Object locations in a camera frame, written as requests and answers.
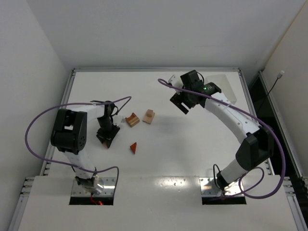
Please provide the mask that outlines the light wood block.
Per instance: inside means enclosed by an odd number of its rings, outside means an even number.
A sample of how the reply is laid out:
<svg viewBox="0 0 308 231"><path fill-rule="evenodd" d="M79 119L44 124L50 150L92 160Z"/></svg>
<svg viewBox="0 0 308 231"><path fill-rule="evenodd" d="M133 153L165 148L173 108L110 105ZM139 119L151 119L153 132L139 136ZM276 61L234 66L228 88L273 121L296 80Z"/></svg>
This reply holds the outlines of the light wood block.
<svg viewBox="0 0 308 231"><path fill-rule="evenodd" d="M143 117L142 121L143 121L144 123L151 124L152 121L153 121L154 116L155 116L155 113L153 114L152 117L147 117L146 114L145 114L145 116Z"/></svg>

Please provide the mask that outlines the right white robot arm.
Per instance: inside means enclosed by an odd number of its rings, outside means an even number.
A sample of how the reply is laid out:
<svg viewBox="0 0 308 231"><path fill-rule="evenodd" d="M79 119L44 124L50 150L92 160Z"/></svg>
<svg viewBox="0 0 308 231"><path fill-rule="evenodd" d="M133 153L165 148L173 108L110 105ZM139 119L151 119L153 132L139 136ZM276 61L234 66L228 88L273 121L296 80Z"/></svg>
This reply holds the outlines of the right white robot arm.
<svg viewBox="0 0 308 231"><path fill-rule="evenodd" d="M168 80L176 93L170 101L183 113L196 105L213 113L237 138L240 147L235 159L216 175L214 182L223 190L232 182L272 157L274 140L269 129L245 117L231 107L221 88L213 82L205 83L193 70Z"/></svg>

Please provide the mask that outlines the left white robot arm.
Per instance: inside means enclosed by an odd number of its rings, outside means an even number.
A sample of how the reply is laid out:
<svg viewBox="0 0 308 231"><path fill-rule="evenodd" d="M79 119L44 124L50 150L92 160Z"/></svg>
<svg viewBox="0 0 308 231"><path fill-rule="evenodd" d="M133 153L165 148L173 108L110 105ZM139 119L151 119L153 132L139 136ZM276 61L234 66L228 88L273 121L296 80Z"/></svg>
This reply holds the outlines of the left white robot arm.
<svg viewBox="0 0 308 231"><path fill-rule="evenodd" d="M75 179L79 186L88 192L95 192L101 184L96 167L90 161L85 150L87 142L88 123L97 120L99 124L96 137L106 148L109 148L120 131L120 127L114 124L113 116L118 107L107 101L103 105L100 101L94 101L76 110L58 110L51 133L51 144L62 152L75 172Z"/></svg>

